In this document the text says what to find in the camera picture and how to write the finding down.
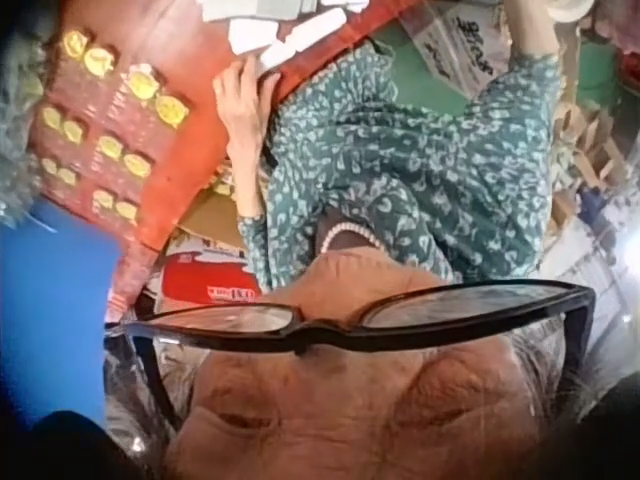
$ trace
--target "plastic bag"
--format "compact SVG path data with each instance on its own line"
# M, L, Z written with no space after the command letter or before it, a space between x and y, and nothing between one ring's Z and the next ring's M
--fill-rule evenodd
M130 310L124 322L134 319ZM145 476L160 478L164 452L186 420L193 381L209 351L150 341L136 349L124 322L108 330L104 342L107 432ZM159 376L146 362L156 363Z

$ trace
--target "wrinkled skin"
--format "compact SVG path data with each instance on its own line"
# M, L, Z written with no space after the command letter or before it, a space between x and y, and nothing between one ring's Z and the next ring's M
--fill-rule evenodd
M440 285L370 249L330 252L265 301L345 322ZM166 457L186 479L516 478L538 441L540 392L505 336L429 351L213 353Z

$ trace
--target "blue cloth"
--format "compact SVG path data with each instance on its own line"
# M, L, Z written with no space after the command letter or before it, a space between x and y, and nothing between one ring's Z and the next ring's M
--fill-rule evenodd
M607 206L607 200L598 188L581 186L578 189L578 195L581 202L578 218L588 226L593 227L600 216L600 212Z
M120 257L114 238L41 201L0 228L2 376L28 424L72 410L104 425L104 314Z

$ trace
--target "elderly woman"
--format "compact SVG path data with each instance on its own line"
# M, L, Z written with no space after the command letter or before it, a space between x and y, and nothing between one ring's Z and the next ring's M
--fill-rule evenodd
M373 245L447 282L529 273L550 212L558 43L544 2L504 8L511 71L461 117L396 105L391 58L371 44L292 95L270 136L278 74L258 88L250 58L214 81L240 231L264 291L299 278L344 232L361 238L343 245ZM263 199L265 138L278 166Z
M348 330L362 321L357 312L380 299L532 269L550 210L558 43L544 2L505 0L504 7L511 71L461 117L393 103L391 59L372 44L279 107L271 135L278 74L259 84L249 58L214 81L240 229L270 292L261 302ZM257 178L265 139L278 166L263 199ZM431 314L464 315L465 308L474 307L451 303ZM385 321L413 315L402 310ZM191 317L184 325L205 328ZM167 473L516 478L545 432L562 359L557 322L527 332L427 350L216 352L199 368Z

